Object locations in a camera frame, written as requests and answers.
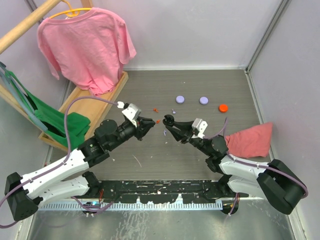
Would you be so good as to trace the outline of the black earbud charging case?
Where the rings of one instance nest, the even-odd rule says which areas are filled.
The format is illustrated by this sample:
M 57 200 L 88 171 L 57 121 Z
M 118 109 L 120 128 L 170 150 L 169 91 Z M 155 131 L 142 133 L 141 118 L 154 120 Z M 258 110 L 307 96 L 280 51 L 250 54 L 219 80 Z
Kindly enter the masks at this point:
M 166 126 L 166 127 L 173 127 L 174 123 L 175 123 L 175 118 L 170 115 L 170 114 L 166 114 L 164 116 L 164 119 L 162 120 L 162 123 Z

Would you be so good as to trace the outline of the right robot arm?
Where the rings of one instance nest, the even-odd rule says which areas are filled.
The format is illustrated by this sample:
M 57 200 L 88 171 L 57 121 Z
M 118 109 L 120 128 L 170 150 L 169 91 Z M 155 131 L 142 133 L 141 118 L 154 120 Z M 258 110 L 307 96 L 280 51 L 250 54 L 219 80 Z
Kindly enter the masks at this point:
M 179 122 L 167 114 L 166 129 L 181 144 L 191 144 L 207 156 L 208 168 L 222 174 L 219 191 L 225 197 L 244 193 L 267 200 L 277 211 L 289 215 L 300 200 L 309 195 L 307 186 L 281 161 L 257 162 L 229 153 L 225 138 L 217 134 L 207 138 L 208 124 L 201 118 Z

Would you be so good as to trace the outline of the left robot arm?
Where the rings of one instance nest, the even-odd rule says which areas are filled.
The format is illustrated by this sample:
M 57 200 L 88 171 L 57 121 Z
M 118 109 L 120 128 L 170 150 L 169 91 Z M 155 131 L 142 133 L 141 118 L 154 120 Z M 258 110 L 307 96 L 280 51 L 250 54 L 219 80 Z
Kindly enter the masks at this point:
M 104 120 L 87 139 L 65 158 L 24 175 L 13 172 L 6 178 L 5 201 L 15 222 L 24 220 L 46 203 L 75 196 L 95 198 L 100 183 L 88 169 L 110 156 L 110 152 L 135 137 L 142 138 L 155 125 L 151 118 L 127 117 L 121 125 Z

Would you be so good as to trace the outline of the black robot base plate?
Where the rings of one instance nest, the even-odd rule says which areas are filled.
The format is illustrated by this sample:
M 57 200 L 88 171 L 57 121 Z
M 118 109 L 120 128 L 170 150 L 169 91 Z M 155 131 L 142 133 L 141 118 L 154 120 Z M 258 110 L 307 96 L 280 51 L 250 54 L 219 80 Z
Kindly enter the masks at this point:
M 102 198 L 106 203 L 142 204 L 215 203 L 221 198 L 234 198 L 236 193 L 212 180 L 103 180 L 83 198 Z

